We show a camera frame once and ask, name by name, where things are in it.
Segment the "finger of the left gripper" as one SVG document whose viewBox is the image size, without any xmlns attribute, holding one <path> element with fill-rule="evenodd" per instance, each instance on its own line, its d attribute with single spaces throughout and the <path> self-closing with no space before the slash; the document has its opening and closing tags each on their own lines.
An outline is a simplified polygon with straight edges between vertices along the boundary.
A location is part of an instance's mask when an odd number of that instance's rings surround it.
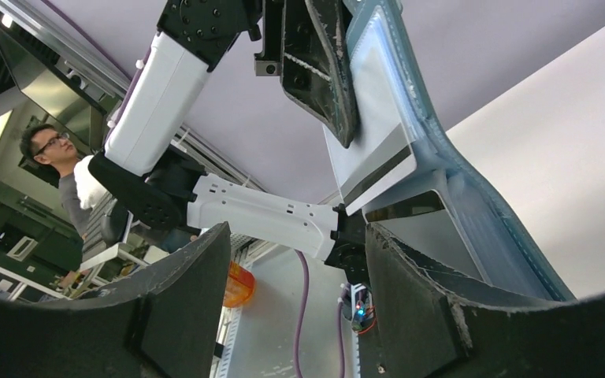
<svg viewBox="0 0 605 378">
<path fill-rule="evenodd" d="M 286 1 L 282 69 L 285 94 L 321 121 L 347 149 L 359 126 L 347 30 L 352 15 L 342 1 Z"/>
</svg>

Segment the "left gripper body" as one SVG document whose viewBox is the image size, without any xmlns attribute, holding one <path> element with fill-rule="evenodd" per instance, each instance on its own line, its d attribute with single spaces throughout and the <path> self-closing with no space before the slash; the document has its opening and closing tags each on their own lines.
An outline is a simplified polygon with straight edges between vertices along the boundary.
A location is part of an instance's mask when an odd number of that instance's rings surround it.
<svg viewBox="0 0 605 378">
<path fill-rule="evenodd" d="M 256 76 L 280 75 L 284 5 L 284 0 L 261 1 L 262 51 L 254 55 Z"/>
</svg>

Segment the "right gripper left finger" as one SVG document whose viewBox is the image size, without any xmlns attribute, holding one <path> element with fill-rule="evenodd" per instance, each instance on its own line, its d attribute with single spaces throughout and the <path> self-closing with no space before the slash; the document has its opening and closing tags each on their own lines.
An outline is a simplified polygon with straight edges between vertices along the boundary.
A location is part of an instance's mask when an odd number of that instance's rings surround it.
<svg viewBox="0 0 605 378">
<path fill-rule="evenodd" d="M 207 377 L 231 260 L 227 223 L 75 300 L 0 299 L 0 377 Z"/>
</svg>

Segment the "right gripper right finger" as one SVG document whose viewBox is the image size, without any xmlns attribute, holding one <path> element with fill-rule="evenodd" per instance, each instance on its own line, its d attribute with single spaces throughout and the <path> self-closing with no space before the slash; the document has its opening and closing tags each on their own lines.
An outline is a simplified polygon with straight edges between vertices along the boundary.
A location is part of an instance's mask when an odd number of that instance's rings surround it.
<svg viewBox="0 0 605 378">
<path fill-rule="evenodd" d="M 605 293 L 519 295 L 366 229 L 377 326 L 393 377 L 605 377 Z"/>
</svg>

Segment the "white card with stripe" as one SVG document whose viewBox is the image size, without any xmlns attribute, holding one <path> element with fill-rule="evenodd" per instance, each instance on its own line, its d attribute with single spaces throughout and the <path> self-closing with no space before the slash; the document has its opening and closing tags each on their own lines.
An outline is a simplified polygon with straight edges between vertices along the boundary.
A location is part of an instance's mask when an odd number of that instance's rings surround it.
<svg viewBox="0 0 605 378">
<path fill-rule="evenodd" d="M 354 29 L 350 70 L 358 129 L 348 148 L 325 133 L 336 184 L 351 215 L 404 180 L 417 168 L 410 124 L 414 117 L 392 53 L 387 14 L 373 7 Z"/>
</svg>

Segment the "blue card holder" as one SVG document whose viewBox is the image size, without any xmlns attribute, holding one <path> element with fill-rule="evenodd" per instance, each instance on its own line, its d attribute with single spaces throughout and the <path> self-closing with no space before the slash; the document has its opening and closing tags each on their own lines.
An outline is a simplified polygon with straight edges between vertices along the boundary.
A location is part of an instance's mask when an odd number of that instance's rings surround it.
<svg viewBox="0 0 605 378">
<path fill-rule="evenodd" d="M 486 284 L 532 298 L 573 299 L 503 196 L 447 137 L 425 88 L 397 1 L 353 1 L 347 44 L 373 7 L 387 14 L 392 53 L 414 119 L 415 171 L 360 209 L 425 255 Z"/>
</svg>

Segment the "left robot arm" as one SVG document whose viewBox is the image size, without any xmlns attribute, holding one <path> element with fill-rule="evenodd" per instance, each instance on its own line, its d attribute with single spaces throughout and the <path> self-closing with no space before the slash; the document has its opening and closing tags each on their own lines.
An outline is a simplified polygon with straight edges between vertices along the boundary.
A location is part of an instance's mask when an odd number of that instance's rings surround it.
<svg viewBox="0 0 605 378">
<path fill-rule="evenodd" d="M 348 201 L 337 206 L 240 187 L 209 171 L 208 153 L 182 123 L 210 74 L 242 34 L 262 42 L 256 73 L 276 76 L 284 93 L 348 148 L 359 114 L 350 72 L 344 1 L 169 1 L 150 53 L 139 62 L 93 177 L 123 211 L 150 228 L 210 228 L 286 246 L 369 284 L 366 223 Z"/>
</svg>

